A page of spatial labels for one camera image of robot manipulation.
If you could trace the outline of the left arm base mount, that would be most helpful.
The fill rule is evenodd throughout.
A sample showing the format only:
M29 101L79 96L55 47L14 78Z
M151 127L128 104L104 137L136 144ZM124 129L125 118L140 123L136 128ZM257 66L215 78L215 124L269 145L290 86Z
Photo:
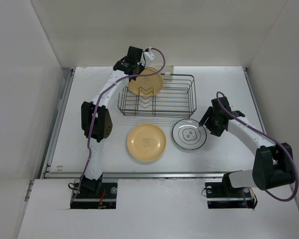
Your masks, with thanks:
M72 190L70 209L116 209L118 181L90 180L83 178L82 182L69 183Z

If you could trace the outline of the white plastic cutlery holder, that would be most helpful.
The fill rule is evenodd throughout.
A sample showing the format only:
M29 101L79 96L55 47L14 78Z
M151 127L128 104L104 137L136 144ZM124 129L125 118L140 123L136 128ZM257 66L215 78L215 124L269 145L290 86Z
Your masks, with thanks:
M163 68L160 74L165 76L171 76L173 73L174 73L174 65L167 64L165 65L165 67Z

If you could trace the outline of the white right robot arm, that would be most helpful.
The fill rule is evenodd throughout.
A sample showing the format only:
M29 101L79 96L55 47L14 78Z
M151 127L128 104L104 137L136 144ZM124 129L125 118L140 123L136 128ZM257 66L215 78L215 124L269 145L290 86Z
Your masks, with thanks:
M269 192L270 189L293 184L293 199L299 189L299 174L296 168L292 148L280 143L253 127L240 111L232 111L226 96L217 92L212 105L199 122L214 136L220 137L224 131L237 137L254 155L251 170L242 170L224 174L221 191L233 196L239 189L253 188Z

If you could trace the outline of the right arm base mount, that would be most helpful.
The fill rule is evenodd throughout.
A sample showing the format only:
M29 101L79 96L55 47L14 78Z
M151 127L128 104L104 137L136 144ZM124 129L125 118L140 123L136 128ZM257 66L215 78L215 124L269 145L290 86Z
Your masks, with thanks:
M249 188L233 188L220 179L204 181L202 195L208 209L255 209L257 196Z

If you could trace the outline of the aluminium front rail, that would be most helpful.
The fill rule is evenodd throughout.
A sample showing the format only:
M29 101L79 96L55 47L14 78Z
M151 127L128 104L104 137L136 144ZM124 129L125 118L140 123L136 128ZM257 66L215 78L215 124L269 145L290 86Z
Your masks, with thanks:
M190 172L190 173L152 173L152 172L104 172L104 178L117 178L117 179L181 179L181 178L222 178L226 172ZM81 173L66 173L66 172L45 172L41 175L41 179L67 179L79 178Z

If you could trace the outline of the yellow plate front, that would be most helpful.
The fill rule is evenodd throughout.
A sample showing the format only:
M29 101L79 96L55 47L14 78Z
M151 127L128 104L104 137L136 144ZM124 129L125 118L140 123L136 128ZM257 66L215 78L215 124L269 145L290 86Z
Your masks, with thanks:
M127 137L127 149L139 162L152 163L165 152L167 139L164 131L152 123L135 126Z

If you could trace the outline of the yellow plate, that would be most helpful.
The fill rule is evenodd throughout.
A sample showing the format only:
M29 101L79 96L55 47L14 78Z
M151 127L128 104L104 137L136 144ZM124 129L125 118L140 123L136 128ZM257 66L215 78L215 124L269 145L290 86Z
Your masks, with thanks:
M127 149L139 162L152 163L165 152L167 139L164 131L152 123L135 126L127 137Z
M136 80L131 80L128 83L128 89L141 97L154 97L163 88L163 78L160 73L147 76L137 77Z

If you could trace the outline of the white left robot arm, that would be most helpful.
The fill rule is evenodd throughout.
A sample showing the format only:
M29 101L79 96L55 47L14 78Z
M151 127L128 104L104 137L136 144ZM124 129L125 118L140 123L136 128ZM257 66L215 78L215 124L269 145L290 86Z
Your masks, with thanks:
M116 97L131 80L136 80L146 64L155 58L146 59L148 49L130 46L127 55L113 66L110 77L99 94L90 102L81 105L81 128L87 138L88 159L80 177L79 189L84 189L88 196L100 195L102 161L99 149L113 128L108 106L112 97Z

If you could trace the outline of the white plate blue rim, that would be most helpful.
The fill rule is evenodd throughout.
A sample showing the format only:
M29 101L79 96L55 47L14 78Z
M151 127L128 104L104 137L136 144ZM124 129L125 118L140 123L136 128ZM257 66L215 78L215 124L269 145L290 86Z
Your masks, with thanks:
M174 143L184 150L198 150L207 142L207 131L194 119L181 119L172 127Z

